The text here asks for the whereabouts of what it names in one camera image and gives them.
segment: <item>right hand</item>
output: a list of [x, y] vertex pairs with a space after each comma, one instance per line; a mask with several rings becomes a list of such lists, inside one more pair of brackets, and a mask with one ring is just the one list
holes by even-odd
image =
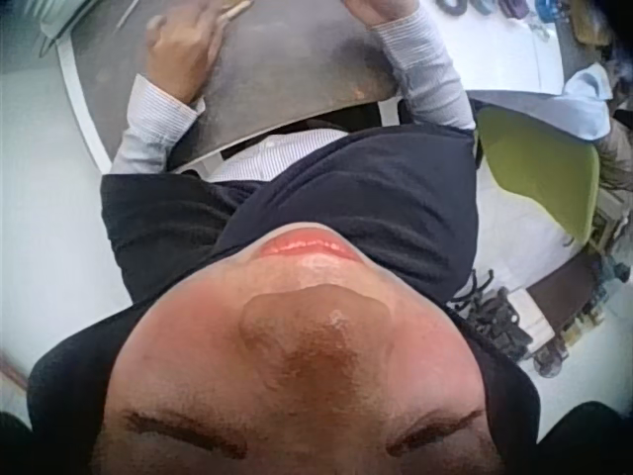
[[222, 46], [219, 2], [187, 0], [147, 25], [147, 79], [183, 104], [209, 78]]
[[343, 3], [368, 28], [408, 17], [418, 7], [418, 0], [343, 0]]

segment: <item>green chair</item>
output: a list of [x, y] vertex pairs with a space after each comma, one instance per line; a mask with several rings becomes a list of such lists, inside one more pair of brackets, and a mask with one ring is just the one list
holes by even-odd
[[595, 147], [524, 114], [486, 107], [480, 140], [498, 185], [532, 198], [580, 243], [589, 241], [599, 186]]

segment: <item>floor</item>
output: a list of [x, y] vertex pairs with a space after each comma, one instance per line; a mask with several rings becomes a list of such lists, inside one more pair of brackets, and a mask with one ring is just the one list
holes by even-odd
[[[1, 349], [26, 373], [67, 335], [128, 304], [100, 222], [100, 175], [69, 108], [56, 57], [37, 59], [36, 29], [2, 18], [2, 327]], [[529, 200], [479, 176], [480, 272], [529, 285], [538, 266], [556, 268], [575, 251]], [[540, 251], [547, 246], [550, 253]], [[619, 412], [633, 399], [633, 287], [612, 300], [606, 322], [570, 351], [552, 380], [532, 375], [547, 431], [578, 403], [598, 400]], [[531, 372], [529, 365], [526, 371]], [[1, 409], [26, 415], [23, 395], [2, 381]]]

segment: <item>wooden stick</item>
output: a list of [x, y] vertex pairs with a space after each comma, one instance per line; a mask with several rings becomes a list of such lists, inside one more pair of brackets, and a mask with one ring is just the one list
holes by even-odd
[[244, 0], [243, 2], [239, 2], [230, 10], [227, 10], [226, 12], [222, 13], [220, 16], [220, 21], [227, 22], [227, 23], [231, 22], [234, 19], [236, 19], [239, 15], [244, 13], [246, 10], [248, 10], [250, 7], [252, 7], [252, 5], [253, 5], [252, 0]]
[[121, 17], [121, 20], [119, 20], [119, 23], [117, 24], [117, 28], [115, 28], [116, 32], [118, 30], [120, 30], [123, 27], [123, 25], [126, 23], [126, 21], [128, 20], [128, 18], [132, 14], [132, 12], [138, 6], [138, 2], [140, 2], [140, 0], [133, 0], [133, 2], [130, 4], [130, 7], [128, 7], [128, 10], [126, 10], [126, 13], [124, 13], [123, 17]]

